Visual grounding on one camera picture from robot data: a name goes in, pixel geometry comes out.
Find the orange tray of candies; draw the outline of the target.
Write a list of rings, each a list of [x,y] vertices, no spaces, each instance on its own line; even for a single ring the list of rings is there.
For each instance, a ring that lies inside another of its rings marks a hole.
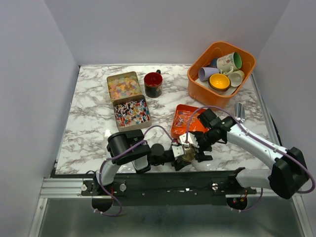
[[[174,139],[179,138],[180,135],[183,135],[186,132],[187,124],[189,121],[190,116],[193,114],[193,112],[197,109],[197,107],[179,104],[176,107],[174,120],[171,126],[171,137]],[[198,112],[196,112],[193,116],[193,118],[190,121],[190,132],[207,132],[208,128],[205,128],[202,123],[198,120],[198,115],[200,115],[202,112],[204,112],[205,109],[202,109]]]

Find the silver metal scoop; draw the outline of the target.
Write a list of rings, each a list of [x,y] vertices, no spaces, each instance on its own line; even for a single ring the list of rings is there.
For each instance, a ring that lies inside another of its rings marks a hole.
[[[243,104],[240,102],[235,103],[235,118],[240,123],[243,123],[245,121],[245,109]]]

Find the gold tin of lollipops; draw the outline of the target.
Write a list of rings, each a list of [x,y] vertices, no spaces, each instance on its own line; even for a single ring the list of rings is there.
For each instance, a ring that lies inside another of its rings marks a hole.
[[[144,129],[152,125],[152,118],[144,95],[115,100],[113,108],[119,132]]]

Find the gold tin of jelly candies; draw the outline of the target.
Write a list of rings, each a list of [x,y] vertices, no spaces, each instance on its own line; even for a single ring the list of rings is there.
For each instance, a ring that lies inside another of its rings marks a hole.
[[[109,76],[107,85],[111,101],[142,94],[135,71]]]

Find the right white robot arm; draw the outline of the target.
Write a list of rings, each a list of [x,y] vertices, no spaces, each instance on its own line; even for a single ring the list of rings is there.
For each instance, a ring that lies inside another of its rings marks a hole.
[[[267,166],[263,170],[236,170],[227,181],[230,192],[237,194],[244,188],[263,188],[289,199],[310,179],[299,149],[287,149],[271,143],[251,132],[236,118],[227,116],[220,119],[211,109],[202,112],[198,120],[208,128],[197,140],[201,149],[206,150],[222,140],[243,148]]]

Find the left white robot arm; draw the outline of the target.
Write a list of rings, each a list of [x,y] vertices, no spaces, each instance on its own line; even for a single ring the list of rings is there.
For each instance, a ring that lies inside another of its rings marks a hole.
[[[144,133],[140,129],[117,132],[108,138],[108,157],[95,174],[92,184],[93,190],[104,195],[109,191],[109,185],[121,166],[132,163],[137,173],[145,173],[151,166],[163,165],[167,162],[180,161],[187,154],[180,142],[172,139],[171,146],[165,150],[161,144],[149,146],[144,139]]]

